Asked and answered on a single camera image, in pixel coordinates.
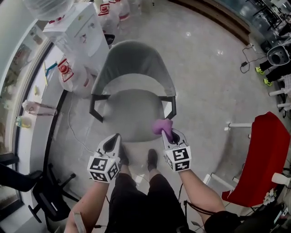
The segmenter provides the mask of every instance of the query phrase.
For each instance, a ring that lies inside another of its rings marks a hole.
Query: white rod
[[[289,106],[291,106],[291,103],[277,104],[277,107],[289,107]]]
[[[238,178],[236,178],[236,177],[233,177],[233,179],[232,179],[235,183],[237,183],[238,184],[238,182],[239,182],[239,179]]]
[[[230,123],[228,127],[251,128],[252,123]]]
[[[220,184],[223,184],[225,187],[228,187],[230,190],[234,190],[235,189],[235,187],[233,187],[229,183],[225,182],[223,179],[221,179],[220,177],[218,177],[216,174],[212,173],[211,174],[211,177],[213,179],[215,179],[216,181],[218,181]]]
[[[269,96],[276,96],[276,95],[283,94],[283,93],[284,93],[283,90],[272,91],[272,92],[269,92]]]

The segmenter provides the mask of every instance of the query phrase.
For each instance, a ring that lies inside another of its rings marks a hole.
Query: gray chair
[[[165,96],[140,89],[122,90],[112,95],[104,93],[106,85],[124,75],[145,75],[158,81]],[[160,54],[154,48],[137,41],[123,41],[111,48],[105,64],[92,88],[90,114],[107,125],[110,134],[120,133],[125,142],[150,141],[151,125],[156,119],[172,119],[176,115],[176,91]],[[95,102],[106,100],[103,116],[95,110]],[[162,101],[171,103],[165,116]]]

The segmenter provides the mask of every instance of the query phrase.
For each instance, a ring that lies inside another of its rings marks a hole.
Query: purple sponge
[[[155,123],[152,126],[152,130],[154,134],[162,134],[162,130],[165,131],[166,136],[169,141],[173,140],[173,135],[172,135],[172,125],[173,121],[169,119],[165,120],[156,120]]]

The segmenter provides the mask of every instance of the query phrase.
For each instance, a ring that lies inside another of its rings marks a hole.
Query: yellow object
[[[44,73],[45,73],[45,70],[46,70],[46,68],[45,68],[45,62],[44,62],[44,64],[43,64],[43,68],[44,68]],[[45,75],[45,85],[48,86],[46,75]]]
[[[272,83],[269,82],[269,80],[267,78],[264,78],[264,83],[268,86],[272,86]]]
[[[21,128],[29,129],[31,127],[31,119],[27,116],[17,116],[15,119],[15,125]]]
[[[33,91],[34,91],[35,96],[38,96],[38,87],[37,87],[37,85],[35,85]]]
[[[262,71],[262,69],[260,67],[256,67],[256,72],[259,73],[259,74],[261,74],[261,75],[264,75],[265,74],[265,72]]]

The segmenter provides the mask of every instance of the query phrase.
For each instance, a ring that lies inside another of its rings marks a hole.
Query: black chair leg
[[[40,210],[40,205],[37,205],[34,209],[28,205],[28,209],[30,210],[30,212],[32,213],[32,215],[36,218],[36,220],[41,223],[40,218],[36,215],[37,212]]]
[[[52,230],[50,223],[49,223],[49,219],[47,217],[47,215],[45,214],[45,223],[46,223],[46,228],[50,233],[54,233],[54,231]]]
[[[67,179],[64,183],[62,183],[62,184],[60,185],[60,187],[63,189],[64,186],[66,186],[66,185],[71,181],[71,179],[74,179],[75,177],[76,177],[76,174],[75,174],[75,173],[71,174],[71,175],[70,175],[70,178]]]
[[[78,202],[78,201],[79,201],[79,199],[73,197],[72,195],[68,194],[68,193],[65,192],[64,190],[62,190],[62,195],[65,196],[66,198],[69,198],[69,199],[75,201],[75,202]]]
[[[48,167],[49,167],[50,178],[51,178],[53,184],[54,185],[57,185],[59,182],[56,180],[55,175],[53,173],[53,165],[50,163],[48,165]]]

